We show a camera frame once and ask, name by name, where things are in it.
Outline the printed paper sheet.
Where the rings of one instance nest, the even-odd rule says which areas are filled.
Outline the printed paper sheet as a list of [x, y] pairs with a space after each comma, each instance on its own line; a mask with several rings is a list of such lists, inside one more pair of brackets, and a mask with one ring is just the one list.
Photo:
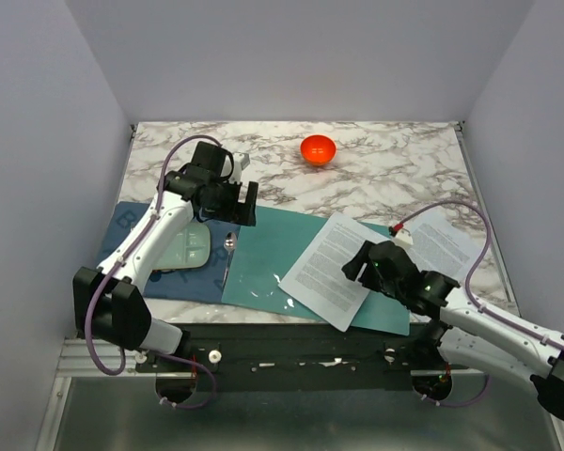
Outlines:
[[368, 290], [348, 279], [342, 267], [365, 241], [386, 237], [342, 213], [334, 213], [299, 256], [279, 287], [324, 321], [346, 331], [368, 296]]

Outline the teal file folder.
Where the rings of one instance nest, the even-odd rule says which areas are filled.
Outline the teal file folder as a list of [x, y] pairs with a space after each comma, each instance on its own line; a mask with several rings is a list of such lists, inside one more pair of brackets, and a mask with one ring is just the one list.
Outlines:
[[[279, 283], [328, 219], [258, 207], [256, 225], [240, 232], [223, 303], [326, 322], [291, 298]], [[388, 236], [380, 225], [360, 224]], [[368, 291], [350, 326], [406, 335], [409, 322], [409, 313], [399, 302]]]

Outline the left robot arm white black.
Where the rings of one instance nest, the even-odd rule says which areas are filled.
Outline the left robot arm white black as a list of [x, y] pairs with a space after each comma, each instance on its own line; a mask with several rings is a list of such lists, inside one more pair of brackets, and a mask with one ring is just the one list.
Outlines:
[[258, 184], [247, 183], [246, 154], [233, 154], [207, 135], [195, 138], [192, 159], [179, 170], [162, 168], [157, 192], [123, 242], [97, 268], [80, 268], [72, 280], [76, 328], [86, 341], [105, 340], [123, 350], [157, 353], [170, 371], [190, 357], [181, 328], [151, 315], [144, 288], [174, 237], [195, 219], [254, 226]]

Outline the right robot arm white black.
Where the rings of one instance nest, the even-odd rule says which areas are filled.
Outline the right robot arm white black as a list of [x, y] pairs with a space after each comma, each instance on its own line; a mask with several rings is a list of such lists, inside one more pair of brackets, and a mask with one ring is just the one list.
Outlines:
[[564, 334], [540, 327], [476, 299], [454, 279], [421, 271], [391, 241], [365, 241], [342, 267], [347, 279], [381, 292], [442, 329], [457, 328], [512, 358], [499, 363], [468, 351], [465, 366], [488, 374], [516, 373], [530, 381], [540, 405], [564, 421]]

